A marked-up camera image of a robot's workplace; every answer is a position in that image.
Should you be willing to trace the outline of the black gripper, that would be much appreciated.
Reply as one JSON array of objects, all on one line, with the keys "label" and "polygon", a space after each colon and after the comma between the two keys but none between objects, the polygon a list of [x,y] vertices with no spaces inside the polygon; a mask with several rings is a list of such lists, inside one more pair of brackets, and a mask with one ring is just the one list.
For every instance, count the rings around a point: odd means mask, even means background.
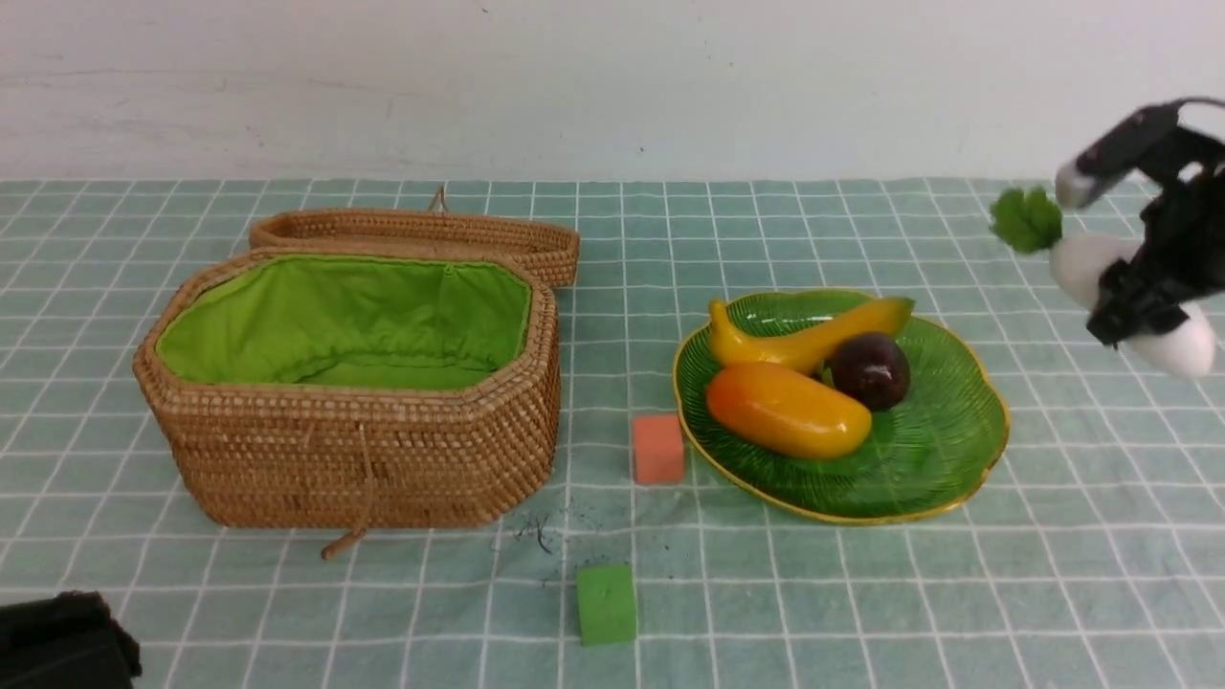
[{"label": "black gripper", "polygon": [[1140,212],[1156,268],[1115,260],[1100,275],[1087,330],[1114,348],[1174,332],[1185,302],[1223,292],[1223,143],[1160,143],[1139,169],[1160,189]]}]

